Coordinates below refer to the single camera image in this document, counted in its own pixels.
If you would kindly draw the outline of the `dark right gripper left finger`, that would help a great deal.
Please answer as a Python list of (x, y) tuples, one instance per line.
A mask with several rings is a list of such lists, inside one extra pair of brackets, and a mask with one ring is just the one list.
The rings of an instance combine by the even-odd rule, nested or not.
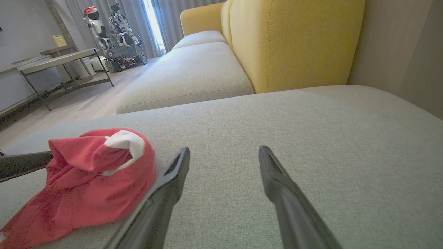
[(183, 147), (106, 244), (106, 249), (163, 248), (174, 205), (182, 197), (189, 164), (190, 150)]

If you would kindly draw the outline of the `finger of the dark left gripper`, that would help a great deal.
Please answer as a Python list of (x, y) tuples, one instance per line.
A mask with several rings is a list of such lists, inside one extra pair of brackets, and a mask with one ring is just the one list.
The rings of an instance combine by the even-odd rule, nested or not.
[(0, 182), (5, 182), (46, 168), (53, 159), (50, 151), (2, 156), (0, 158)]

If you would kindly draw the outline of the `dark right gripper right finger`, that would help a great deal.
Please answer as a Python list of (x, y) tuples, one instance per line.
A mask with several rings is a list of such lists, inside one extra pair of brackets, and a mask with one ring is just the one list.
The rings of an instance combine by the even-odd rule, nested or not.
[(268, 146), (258, 159), (267, 198), (275, 205), (285, 249), (340, 249), (329, 227)]

